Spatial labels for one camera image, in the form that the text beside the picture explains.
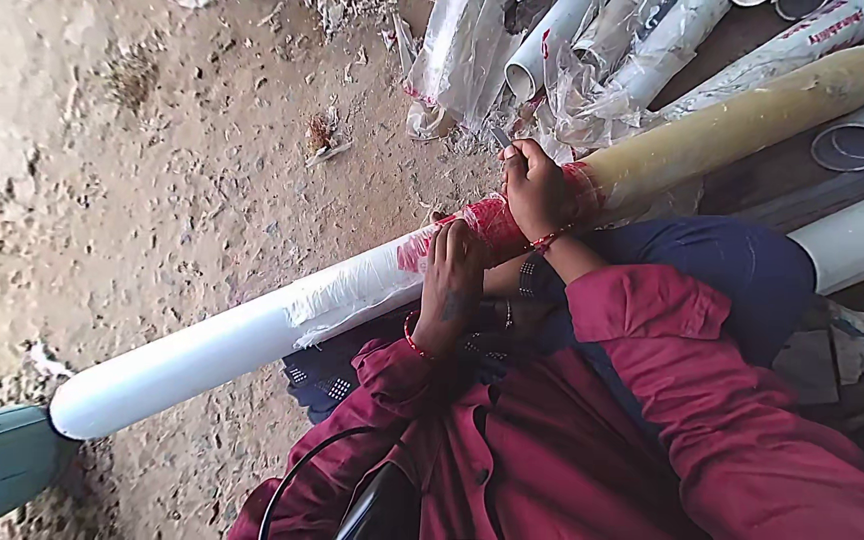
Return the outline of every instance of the finger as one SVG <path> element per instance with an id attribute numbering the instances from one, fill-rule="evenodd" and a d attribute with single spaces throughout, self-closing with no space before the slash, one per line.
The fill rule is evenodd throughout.
<path id="1" fill-rule="evenodd" d="M 441 232 L 441 227 L 435 227 L 435 230 L 432 231 L 432 237 L 429 238 L 429 247 L 425 251 L 426 266 L 432 266 L 435 264 L 436 243 L 439 242 L 439 233 Z"/>
<path id="2" fill-rule="evenodd" d="M 446 254 L 449 249 L 449 231 L 455 226 L 455 221 L 449 221 L 438 232 L 438 242 L 435 245 L 435 262 L 443 264 L 446 262 Z"/>
<path id="3" fill-rule="evenodd" d="M 465 242 L 466 264 L 474 266 L 476 271 L 482 271 L 485 269 L 488 258 L 489 248 L 486 247 L 486 243 L 470 231 Z"/>
<path id="4" fill-rule="evenodd" d="M 525 157 L 520 152 L 519 148 L 516 146 L 516 143 L 511 143 L 510 146 L 506 146 L 502 151 L 505 156 L 505 160 L 502 161 L 502 169 L 504 171 L 504 179 L 505 182 L 509 184 L 511 188 L 515 188 L 523 182 L 526 182 L 525 173 L 527 172 Z"/>
<path id="5" fill-rule="evenodd" d="M 446 254 L 451 263 L 462 264 L 466 260 L 466 242 L 472 231 L 465 219 L 457 219 L 454 223 L 448 230 Z"/>
<path id="6" fill-rule="evenodd" d="M 543 147 L 534 138 L 516 139 L 511 141 L 511 145 L 522 153 L 522 156 L 528 162 L 529 169 L 552 162 L 552 157 L 548 156 L 548 153 L 543 150 Z"/>

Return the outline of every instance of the tattoo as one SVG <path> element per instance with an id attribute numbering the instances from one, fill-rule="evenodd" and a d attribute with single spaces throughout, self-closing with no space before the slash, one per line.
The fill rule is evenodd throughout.
<path id="1" fill-rule="evenodd" d="M 468 294 L 453 290 L 445 291 L 445 307 L 441 311 L 440 320 L 451 321 L 466 313 L 474 299 Z"/>

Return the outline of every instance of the shirt sleeve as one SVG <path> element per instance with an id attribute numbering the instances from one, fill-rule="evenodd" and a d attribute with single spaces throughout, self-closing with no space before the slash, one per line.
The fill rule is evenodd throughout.
<path id="1" fill-rule="evenodd" d="M 355 487 L 385 459 L 416 415 L 442 402 L 454 360 L 427 360 L 402 339 L 378 340 L 352 361 L 361 385 L 324 422 L 312 427 L 289 451 L 288 469 L 330 436 L 351 428 L 374 431 L 341 439 L 308 461 L 285 488 L 272 514 L 273 538 L 332 538 L 352 502 Z M 262 482 L 248 495 L 229 530 L 229 540 L 256 540 L 279 478 Z"/>
<path id="2" fill-rule="evenodd" d="M 715 538 L 864 538 L 864 454 L 791 412 L 795 396 L 720 334 L 729 301 L 664 265 L 612 266 L 566 289 L 575 335 L 598 341 Z"/>

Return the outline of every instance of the yellow pipe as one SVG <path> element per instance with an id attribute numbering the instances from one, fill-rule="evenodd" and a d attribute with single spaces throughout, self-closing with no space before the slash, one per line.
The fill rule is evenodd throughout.
<path id="1" fill-rule="evenodd" d="M 594 152 L 582 159 L 582 168 L 605 198 L 605 215 L 618 217 L 687 178 L 731 164 L 862 105 L 864 45 Z"/>

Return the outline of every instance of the person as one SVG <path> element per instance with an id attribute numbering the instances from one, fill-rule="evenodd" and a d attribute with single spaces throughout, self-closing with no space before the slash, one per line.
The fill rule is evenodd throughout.
<path id="1" fill-rule="evenodd" d="M 538 143 L 500 157 L 515 223 L 546 240 L 484 275 L 482 243 L 446 224 L 408 338 L 398 311 L 286 359 L 300 402 L 324 401 L 290 466 L 370 430 L 297 471 L 270 537 L 334 537 L 392 464 L 417 494 L 400 538 L 864 538 L 864 454 L 796 415 L 766 369 L 814 290 L 804 250 L 721 217 L 569 234 Z M 489 317 L 504 302 L 484 293 L 551 312 Z M 352 376 L 327 367 L 368 338 L 341 362 Z M 258 537 L 279 485 L 249 495 L 228 538 Z"/>

